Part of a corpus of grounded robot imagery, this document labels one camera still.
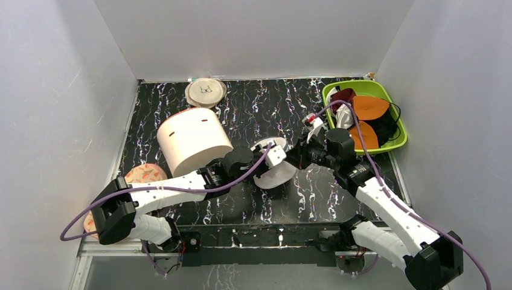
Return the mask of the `white mesh laundry bag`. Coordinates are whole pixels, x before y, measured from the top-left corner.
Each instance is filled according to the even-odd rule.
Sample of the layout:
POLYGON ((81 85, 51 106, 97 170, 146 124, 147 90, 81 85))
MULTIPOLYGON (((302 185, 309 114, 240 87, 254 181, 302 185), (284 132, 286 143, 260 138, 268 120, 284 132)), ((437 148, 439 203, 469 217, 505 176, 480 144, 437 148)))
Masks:
MULTIPOLYGON (((256 145, 264 146, 271 140, 275 140, 285 152, 288 152, 292 148, 292 145, 283 137, 269 137, 258 140, 252 145, 251 149, 255 149, 256 145)), ((257 177, 256 175, 253 176, 253 179, 257 187, 269 190, 292 179, 296 175, 297 171, 298 169, 296 167, 283 161, 279 165, 263 173, 260 177, 257 177)))

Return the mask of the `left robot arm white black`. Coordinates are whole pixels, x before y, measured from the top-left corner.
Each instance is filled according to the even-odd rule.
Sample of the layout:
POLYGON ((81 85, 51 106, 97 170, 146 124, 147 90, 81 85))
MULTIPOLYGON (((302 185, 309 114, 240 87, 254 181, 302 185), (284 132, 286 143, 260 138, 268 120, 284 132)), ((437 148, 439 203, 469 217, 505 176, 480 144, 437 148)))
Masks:
POLYGON ((163 181, 128 183, 124 178, 115 178, 91 203, 99 243, 110 245, 129 237, 174 251, 181 241, 175 222, 151 216, 151 212, 215 199, 248 178, 262 176, 285 159, 281 146, 268 143, 254 150, 236 147, 205 167, 163 181))

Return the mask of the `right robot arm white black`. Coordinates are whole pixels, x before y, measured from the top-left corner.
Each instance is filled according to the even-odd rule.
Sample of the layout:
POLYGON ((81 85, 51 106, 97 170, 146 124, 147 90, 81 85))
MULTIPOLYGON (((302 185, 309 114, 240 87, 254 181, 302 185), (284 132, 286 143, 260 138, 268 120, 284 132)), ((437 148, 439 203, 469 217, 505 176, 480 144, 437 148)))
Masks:
POLYGON ((304 134, 287 151, 286 160, 298 169, 311 164, 332 169, 339 186, 366 204, 390 232, 361 215, 340 225, 340 242, 348 250, 359 246, 375 251, 400 268, 415 289, 442 289, 464 272, 460 237, 440 235, 414 219, 414 211, 377 177, 369 163, 357 159, 354 140, 345 129, 327 131, 325 143, 304 134))

